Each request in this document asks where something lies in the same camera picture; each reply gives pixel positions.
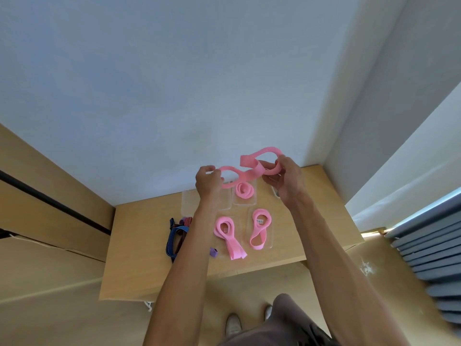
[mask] person's left hand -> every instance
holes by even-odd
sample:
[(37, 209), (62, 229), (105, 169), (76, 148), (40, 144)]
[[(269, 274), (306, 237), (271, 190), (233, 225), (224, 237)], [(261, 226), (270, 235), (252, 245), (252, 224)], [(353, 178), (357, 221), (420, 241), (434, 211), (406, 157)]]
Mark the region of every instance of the person's left hand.
[(221, 177), (221, 170), (216, 170), (213, 165), (202, 166), (199, 172), (195, 175), (195, 187), (199, 192), (200, 199), (209, 199), (215, 201), (221, 192), (223, 178)]

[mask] person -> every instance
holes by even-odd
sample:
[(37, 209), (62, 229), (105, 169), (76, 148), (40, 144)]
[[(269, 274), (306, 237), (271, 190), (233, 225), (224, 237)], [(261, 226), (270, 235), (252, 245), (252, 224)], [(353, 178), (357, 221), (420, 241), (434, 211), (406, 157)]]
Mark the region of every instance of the person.
[[(409, 345), (366, 276), (354, 265), (316, 209), (301, 168), (284, 155), (279, 174), (263, 175), (291, 212), (306, 254), (328, 329), (322, 331), (286, 294), (276, 297), (262, 326), (242, 331), (236, 315), (226, 325), (222, 346), (247, 345)], [(261, 161), (266, 169), (275, 164)], [(209, 248), (223, 179), (214, 166), (196, 175), (200, 203), (173, 266), (162, 286), (143, 346), (197, 345), (205, 300)]]

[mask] person's right arm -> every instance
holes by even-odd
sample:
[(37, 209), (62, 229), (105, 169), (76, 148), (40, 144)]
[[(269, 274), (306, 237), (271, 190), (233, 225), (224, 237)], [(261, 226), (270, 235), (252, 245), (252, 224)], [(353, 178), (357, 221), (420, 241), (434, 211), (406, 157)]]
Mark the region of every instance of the person's right arm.
[[(366, 276), (328, 228), (304, 185), (301, 168), (280, 156), (280, 175), (263, 176), (290, 210), (303, 244), (325, 321), (342, 346), (408, 346), (400, 327)], [(274, 164), (263, 163), (265, 168)]]

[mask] wooden table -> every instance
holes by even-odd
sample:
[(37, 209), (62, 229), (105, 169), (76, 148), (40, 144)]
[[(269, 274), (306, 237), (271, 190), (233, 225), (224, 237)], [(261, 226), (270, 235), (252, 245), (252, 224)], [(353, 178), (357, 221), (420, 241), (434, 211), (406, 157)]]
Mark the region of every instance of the wooden table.
[[(303, 168), (306, 186), (320, 213), (343, 247), (363, 241), (320, 165)], [(270, 186), (258, 179), (257, 206), (273, 218), (273, 247), (253, 250), (242, 240), (248, 256), (231, 261), (222, 239), (216, 238), (217, 258), (210, 257), (208, 278), (227, 277), (306, 259), (290, 212)], [(165, 254), (169, 220), (181, 218), (181, 193), (156, 197), (116, 207), (100, 299), (155, 301), (171, 268)], [(233, 205), (221, 215), (233, 215), (245, 231), (248, 207)]]

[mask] rolled pink strap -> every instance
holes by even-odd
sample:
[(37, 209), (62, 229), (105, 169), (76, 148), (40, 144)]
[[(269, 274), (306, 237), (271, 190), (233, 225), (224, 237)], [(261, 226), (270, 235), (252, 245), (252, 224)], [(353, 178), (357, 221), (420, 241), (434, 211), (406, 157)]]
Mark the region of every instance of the rolled pink strap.
[(242, 199), (249, 199), (255, 193), (255, 188), (248, 182), (241, 182), (235, 187), (235, 194)]
[[(224, 233), (221, 229), (221, 225), (223, 223), (227, 225), (227, 233)], [(235, 239), (234, 232), (234, 221), (230, 217), (221, 216), (216, 220), (213, 233), (215, 234), (215, 236), (222, 238), (226, 241), (226, 246), (230, 255), (230, 259), (235, 260), (238, 258), (245, 258), (247, 256), (247, 253), (242, 248), (237, 239)]]
[[(267, 220), (263, 225), (258, 223), (258, 216), (264, 215), (266, 216)], [(253, 233), (250, 237), (250, 246), (255, 250), (261, 250), (264, 248), (264, 244), (266, 243), (267, 239), (267, 228), (272, 222), (271, 214), (266, 209), (256, 209), (253, 212)], [(255, 239), (258, 235), (261, 235), (261, 244), (260, 245), (253, 245), (252, 240)]]
[(275, 175), (279, 173), (282, 169), (282, 166), (280, 164), (276, 164), (275, 168), (271, 170), (266, 170), (264, 166), (262, 166), (262, 164), (259, 162), (259, 160), (256, 159), (257, 156), (260, 156), (261, 154), (268, 153), (268, 152), (274, 153), (277, 157), (283, 154), (282, 151), (278, 148), (266, 147), (266, 148), (262, 148), (256, 153), (240, 156), (240, 166), (250, 167), (250, 170), (241, 171), (238, 168), (233, 167), (233, 166), (223, 166), (223, 167), (218, 168), (218, 170), (221, 170), (221, 171), (230, 170), (238, 174), (238, 180), (236, 180), (235, 182), (223, 184), (222, 188), (231, 188), (235, 184), (238, 184), (238, 183), (250, 182), (254, 179), (257, 179), (258, 177), (261, 177), (262, 175)]

